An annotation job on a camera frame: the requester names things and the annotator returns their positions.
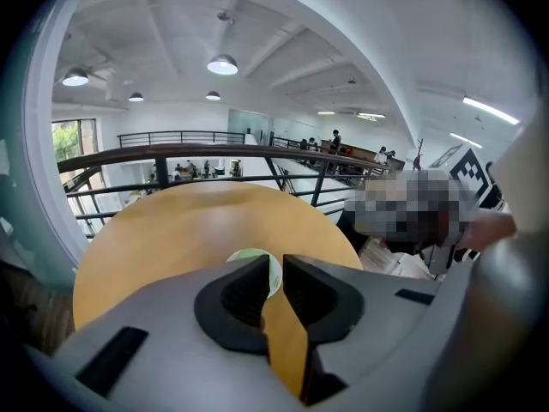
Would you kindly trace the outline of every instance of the black railing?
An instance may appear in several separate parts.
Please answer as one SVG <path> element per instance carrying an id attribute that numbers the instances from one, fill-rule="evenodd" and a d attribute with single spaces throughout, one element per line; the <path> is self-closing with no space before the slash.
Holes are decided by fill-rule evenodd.
<path id="1" fill-rule="evenodd" d="M 288 172 L 287 169 L 284 169 L 284 168 L 279 167 L 279 166 L 277 166 L 277 169 L 278 169 L 278 172 L 279 172 L 280 175 L 289 175 L 289 172 Z M 297 192 L 295 191 L 295 188 L 293 187 L 293 183 L 292 183 L 291 180 L 282 181 L 281 191 L 289 192 L 293 196 L 295 196 L 297 194 Z"/>
<path id="2" fill-rule="evenodd" d="M 314 174 L 298 174 L 298 175 L 266 175 L 266 176 L 244 176 L 244 177 L 228 177 L 228 178 L 205 178 L 205 179 L 186 179 L 171 181 L 168 176 L 166 159 L 171 157 L 262 157 L 265 159 L 295 159 L 297 161 L 316 161 L 318 164 L 318 172 Z M 313 151 L 304 151 L 293 148 L 277 148 L 256 145 L 204 145 L 200 143 L 184 143 L 184 144 L 158 144 L 150 146 L 139 146 L 130 148 L 117 148 L 107 151 L 83 155 L 66 161 L 61 161 L 57 164 L 60 173 L 75 171 L 76 169 L 89 169 L 93 167 L 101 167 L 114 163 L 126 161 L 151 160 L 156 163 L 156 178 L 150 183 L 122 185 L 107 187 L 88 191 L 72 191 L 67 193 L 67 197 L 83 197 L 98 194 L 106 194 L 110 192 L 120 191 L 157 191 L 165 188 L 170 188 L 176 185 L 186 185 L 195 182 L 211 182 L 211 181 L 239 181 L 239 182 L 254 182 L 263 180 L 276 180 L 280 184 L 284 184 L 288 180 L 293 179 L 316 179 L 315 189 L 311 191 L 293 192 L 295 197 L 312 195 L 311 205 L 314 207 L 327 206 L 334 203 L 342 203 L 346 200 L 345 197 L 335 200 L 319 202 L 318 198 L 321 194 L 347 191 L 355 189 L 357 185 L 348 185 L 344 187 L 322 189 L 324 179 L 354 179 L 364 181 L 371 178 L 374 170 L 381 169 L 388 171 L 387 167 L 383 168 L 369 161 L 362 161 L 351 157 L 344 157 L 335 154 L 317 153 Z M 354 170 L 360 170 L 360 173 L 347 173 L 345 170 L 333 169 L 329 167 L 354 167 Z M 324 214 L 331 215 L 343 210 L 343 207 L 327 210 Z M 78 215 L 76 219 L 90 221 L 92 219 L 101 219 L 113 217 L 117 212 L 103 212 L 98 214 L 83 214 Z"/>
<path id="3" fill-rule="evenodd" d="M 71 180 L 63 184 L 63 188 L 65 189 L 65 192 L 78 191 L 84 185 L 88 185 L 89 189 L 92 189 L 91 185 L 89 184 L 89 180 L 92 176 L 94 176 L 97 173 L 101 173 L 100 167 L 92 167 L 89 169 L 85 169 L 83 173 L 76 175 Z"/>
<path id="4" fill-rule="evenodd" d="M 304 150 L 302 148 L 301 142 L 294 141 L 292 139 L 286 139 L 284 137 L 275 137 L 274 135 L 271 135 L 271 137 L 269 139 L 269 146 L 275 147 L 275 148 L 295 148 L 295 149 Z M 329 150 L 326 149 L 326 148 L 320 148 L 320 147 L 318 147 L 314 144 L 310 144 L 310 143 L 307 143 L 307 151 L 310 151 L 313 154 L 315 154 L 315 153 L 317 153 L 317 154 L 318 153 L 333 154 L 333 153 L 330 153 Z M 354 159 L 356 161 L 364 161 L 362 159 L 356 159 L 356 158 L 351 158 L 351 159 Z M 299 162 L 302 165 L 305 165 L 306 167 L 309 167 L 310 169 L 314 169 L 317 172 L 320 172 L 320 170 L 321 170 L 321 163 L 319 163 L 316 160 L 316 157 L 311 157 L 307 161 L 299 161 Z M 375 166 L 371 170 L 371 176 L 376 177 L 376 176 L 383 175 L 383 172 L 386 169 L 383 169 L 377 163 L 374 164 L 374 165 Z M 361 174 L 363 171 L 364 170 L 360 166 L 355 166 L 354 164 L 351 164 L 351 163 L 346 163 L 346 164 L 329 163 L 328 164 L 328 172 L 329 173 L 339 173 L 342 176 L 345 175 L 345 174 Z M 352 177 L 341 178 L 341 182 L 345 183 L 346 185 L 353 186 L 353 187 L 356 187 L 356 186 L 359 185 L 359 181 L 357 179 L 352 178 Z"/>
<path id="5" fill-rule="evenodd" d="M 158 143 L 244 143 L 244 133 L 226 131 L 151 131 L 118 136 L 120 148 L 156 145 Z"/>

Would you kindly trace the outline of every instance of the round wooden table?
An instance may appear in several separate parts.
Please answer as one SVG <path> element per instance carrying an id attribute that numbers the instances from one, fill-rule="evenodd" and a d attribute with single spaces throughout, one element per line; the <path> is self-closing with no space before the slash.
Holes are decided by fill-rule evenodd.
<path id="1" fill-rule="evenodd" d="M 95 236 L 75 279 L 78 329 L 134 293 L 171 276 L 223 264 L 256 247 L 362 269 L 337 226 L 285 192 L 237 182 L 203 182 L 155 192 L 114 216 Z M 282 288 L 263 307 L 272 369 L 299 396 L 307 335 Z"/>

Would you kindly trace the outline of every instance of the white shirt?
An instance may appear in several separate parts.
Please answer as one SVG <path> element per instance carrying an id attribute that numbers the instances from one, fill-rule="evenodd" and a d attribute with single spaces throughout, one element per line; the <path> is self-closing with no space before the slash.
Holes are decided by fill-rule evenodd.
<path id="1" fill-rule="evenodd" d="M 387 163 L 387 156 L 385 154 L 377 153 L 374 157 L 374 161 L 377 163 L 381 163 L 382 165 L 385 165 Z"/>

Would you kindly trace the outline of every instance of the hand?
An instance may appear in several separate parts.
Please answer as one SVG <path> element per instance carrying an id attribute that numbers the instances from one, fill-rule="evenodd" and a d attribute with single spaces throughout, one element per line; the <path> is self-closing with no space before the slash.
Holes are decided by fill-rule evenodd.
<path id="1" fill-rule="evenodd" d="M 510 237 L 515 232 L 515 221 L 510 214 L 492 209 L 479 209 L 455 248 L 484 251 L 490 244 Z"/>

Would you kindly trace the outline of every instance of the floor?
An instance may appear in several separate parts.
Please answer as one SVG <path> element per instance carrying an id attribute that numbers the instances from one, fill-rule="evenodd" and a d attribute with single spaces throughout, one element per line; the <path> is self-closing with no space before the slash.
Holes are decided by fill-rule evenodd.
<path id="1" fill-rule="evenodd" d="M 75 330 L 71 296 L 48 291 L 26 270 L 0 262 L 0 293 L 12 331 L 47 355 Z"/>
<path id="2" fill-rule="evenodd" d="M 359 257 L 366 271 L 430 281 L 435 279 L 419 255 L 391 253 L 388 249 L 381 247 L 375 239 L 370 239 L 366 243 Z"/>

